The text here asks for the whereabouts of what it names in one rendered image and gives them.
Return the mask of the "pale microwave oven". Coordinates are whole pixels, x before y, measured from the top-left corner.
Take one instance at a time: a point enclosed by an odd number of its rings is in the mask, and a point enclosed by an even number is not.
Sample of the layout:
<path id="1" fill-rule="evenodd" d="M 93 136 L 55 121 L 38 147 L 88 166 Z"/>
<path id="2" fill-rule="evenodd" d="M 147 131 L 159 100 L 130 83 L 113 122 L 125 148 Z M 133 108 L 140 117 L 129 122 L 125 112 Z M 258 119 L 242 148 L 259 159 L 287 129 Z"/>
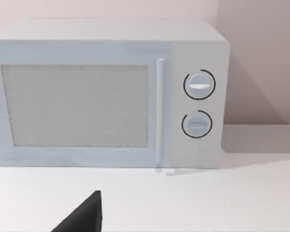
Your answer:
<path id="1" fill-rule="evenodd" d="M 144 41 L 164 42 L 172 52 L 170 82 L 169 166 L 211 169 L 221 156 L 230 44 L 198 19 L 171 18 L 33 18 L 0 30 L 0 41 Z M 201 101 L 183 89 L 188 74 L 208 70 L 216 80 L 213 94 Z M 200 139 L 186 136 L 186 114 L 207 112 L 213 127 Z"/>

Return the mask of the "large round microwave knob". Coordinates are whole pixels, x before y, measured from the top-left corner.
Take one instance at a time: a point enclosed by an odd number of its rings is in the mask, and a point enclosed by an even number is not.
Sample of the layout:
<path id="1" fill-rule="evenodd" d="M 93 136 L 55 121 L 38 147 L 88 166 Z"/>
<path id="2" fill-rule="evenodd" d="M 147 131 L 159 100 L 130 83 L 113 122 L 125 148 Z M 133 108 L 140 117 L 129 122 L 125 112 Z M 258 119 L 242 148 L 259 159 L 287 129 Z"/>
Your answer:
<path id="1" fill-rule="evenodd" d="M 185 94 L 197 101 L 209 98 L 216 89 L 216 80 L 208 70 L 188 74 L 183 82 Z"/>

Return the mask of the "small round microwave knob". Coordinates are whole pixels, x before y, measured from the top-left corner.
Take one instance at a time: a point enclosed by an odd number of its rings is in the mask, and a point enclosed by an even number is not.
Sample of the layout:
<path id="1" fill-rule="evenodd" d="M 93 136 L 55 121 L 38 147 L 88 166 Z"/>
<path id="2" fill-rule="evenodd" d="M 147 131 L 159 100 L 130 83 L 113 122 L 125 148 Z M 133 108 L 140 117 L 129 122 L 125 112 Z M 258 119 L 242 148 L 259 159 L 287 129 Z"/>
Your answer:
<path id="1" fill-rule="evenodd" d="M 186 114 L 181 122 L 183 133 L 189 138 L 200 139 L 209 134 L 213 127 L 211 116 L 202 110 L 194 114 Z"/>

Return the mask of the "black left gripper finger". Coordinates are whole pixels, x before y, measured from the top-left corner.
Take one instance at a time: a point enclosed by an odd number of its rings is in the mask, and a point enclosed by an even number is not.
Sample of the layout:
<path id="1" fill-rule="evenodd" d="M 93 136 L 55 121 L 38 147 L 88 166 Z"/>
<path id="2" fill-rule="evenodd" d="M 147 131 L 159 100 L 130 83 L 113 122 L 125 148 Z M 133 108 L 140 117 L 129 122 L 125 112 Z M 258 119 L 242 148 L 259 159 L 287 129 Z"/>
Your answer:
<path id="1" fill-rule="evenodd" d="M 102 232 L 102 192 L 94 191 L 51 232 Z"/>

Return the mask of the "pale microwave door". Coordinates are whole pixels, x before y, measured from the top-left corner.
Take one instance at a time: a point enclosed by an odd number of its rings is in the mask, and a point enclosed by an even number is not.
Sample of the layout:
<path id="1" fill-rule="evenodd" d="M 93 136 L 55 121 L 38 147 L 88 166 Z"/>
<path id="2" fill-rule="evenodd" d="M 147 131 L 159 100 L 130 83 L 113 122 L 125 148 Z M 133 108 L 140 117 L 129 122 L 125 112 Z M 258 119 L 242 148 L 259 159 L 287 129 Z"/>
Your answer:
<path id="1" fill-rule="evenodd" d="M 157 59 L 169 166 L 164 42 L 0 41 L 0 167 L 158 168 Z"/>

